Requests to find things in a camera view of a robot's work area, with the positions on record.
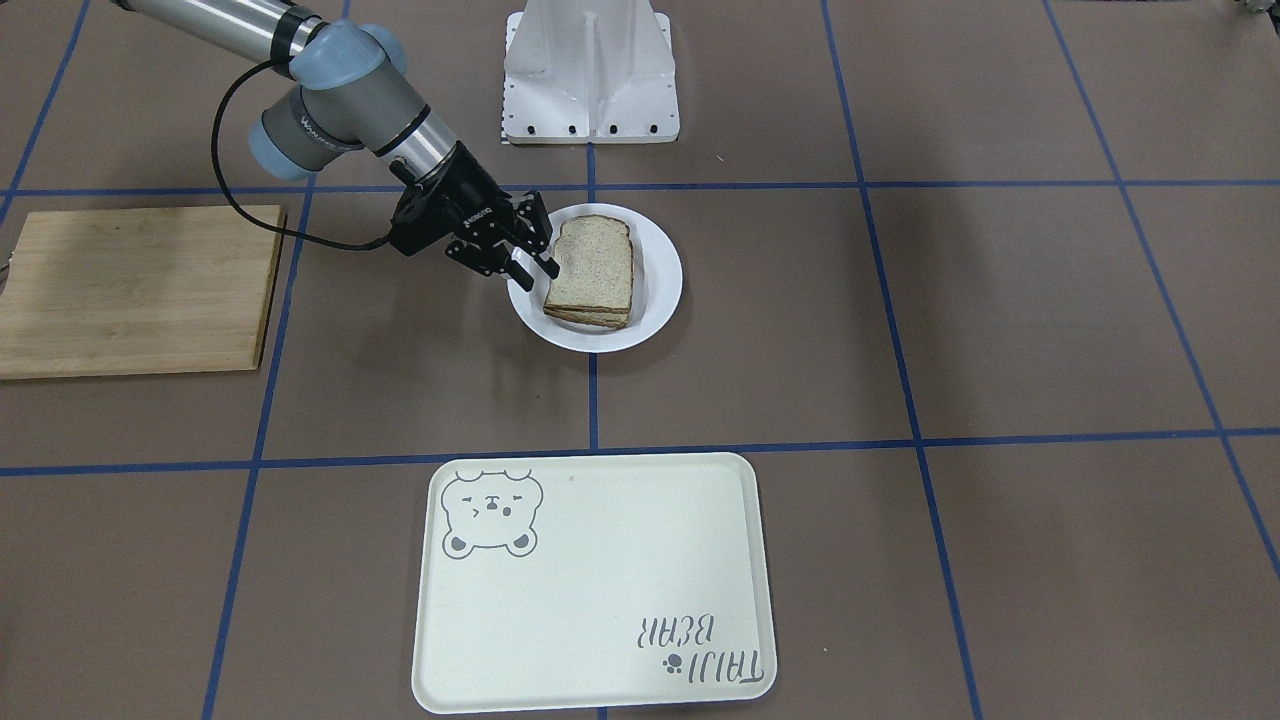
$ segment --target robotic arm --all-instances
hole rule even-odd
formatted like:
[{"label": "robotic arm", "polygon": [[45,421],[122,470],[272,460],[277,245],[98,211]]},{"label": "robotic arm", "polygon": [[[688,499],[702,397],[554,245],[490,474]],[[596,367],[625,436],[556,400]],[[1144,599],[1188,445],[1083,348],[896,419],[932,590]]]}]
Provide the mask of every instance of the robotic arm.
[{"label": "robotic arm", "polygon": [[250,131],[259,163],[302,179],[367,147],[406,190],[387,241],[412,255],[447,234],[449,258],[484,275],[507,274],[526,291],[532,277],[508,245],[550,277],[550,222],[541,196],[502,191],[404,79],[404,50],[378,26],[324,22],[287,0],[113,0],[253,61],[276,61],[297,83]]}]

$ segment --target bread slice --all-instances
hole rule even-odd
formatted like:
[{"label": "bread slice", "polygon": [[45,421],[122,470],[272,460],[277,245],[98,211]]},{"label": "bread slice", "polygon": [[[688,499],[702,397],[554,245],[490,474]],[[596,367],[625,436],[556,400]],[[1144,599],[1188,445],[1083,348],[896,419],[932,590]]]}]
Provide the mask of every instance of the bread slice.
[{"label": "bread slice", "polygon": [[552,256],[561,266],[543,313],[607,328],[623,328],[631,315],[631,228],[604,215],[571,218],[561,225]]}]

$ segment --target blue joint cap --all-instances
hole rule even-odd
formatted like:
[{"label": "blue joint cap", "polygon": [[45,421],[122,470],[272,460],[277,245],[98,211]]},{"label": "blue joint cap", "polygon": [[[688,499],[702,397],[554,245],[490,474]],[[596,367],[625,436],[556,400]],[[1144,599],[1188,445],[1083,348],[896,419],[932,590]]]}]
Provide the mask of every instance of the blue joint cap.
[{"label": "blue joint cap", "polygon": [[374,40],[376,40],[378,44],[383,46],[383,50],[387,51],[387,56],[390,59],[392,67],[399,70],[401,74],[404,74],[404,69],[408,67],[408,58],[404,55],[404,46],[401,45],[399,40],[397,40],[394,35],[392,35],[392,31],[375,24],[362,24],[360,26],[360,29],[374,36]]},{"label": "blue joint cap", "polygon": [[289,63],[289,72],[307,90],[333,90],[374,72],[387,56],[371,35],[337,20]]},{"label": "blue joint cap", "polygon": [[253,127],[248,128],[248,149],[253,152],[253,159],[257,160],[259,165],[262,165],[264,170],[280,179],[306,179],[315,174],[289,160],[289,156],[280,151],[275,141],[271,140],[271,136],[266,135],[266,127],[262,126],[261,115],[259,115]]}]

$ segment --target bear face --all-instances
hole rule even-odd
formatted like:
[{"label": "bear face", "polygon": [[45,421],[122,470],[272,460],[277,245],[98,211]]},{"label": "bear face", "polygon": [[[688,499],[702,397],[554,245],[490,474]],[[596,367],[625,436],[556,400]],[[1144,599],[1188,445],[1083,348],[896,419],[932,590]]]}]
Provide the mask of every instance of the bear face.
[{"label": "bear face", "polygon": [[444,553],[461,560],[476,547],[506,547],[524,557],[538,546],[534,515],[543,503],[543,486],[532,474],[513,478],[506,471],[463,478],[456,473],[440,493],[449,532]]}]

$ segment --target wooden board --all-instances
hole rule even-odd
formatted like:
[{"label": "wooden board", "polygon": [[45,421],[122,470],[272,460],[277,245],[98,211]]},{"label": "wooden board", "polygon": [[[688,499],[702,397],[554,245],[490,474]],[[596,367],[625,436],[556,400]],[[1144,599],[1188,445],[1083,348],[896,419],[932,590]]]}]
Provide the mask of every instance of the wooden board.
[{"label": "wooden board", "polygon": [[0,293],[0,378],[252,370],[279,256],[280,236],[230,208],[31,213]]}]

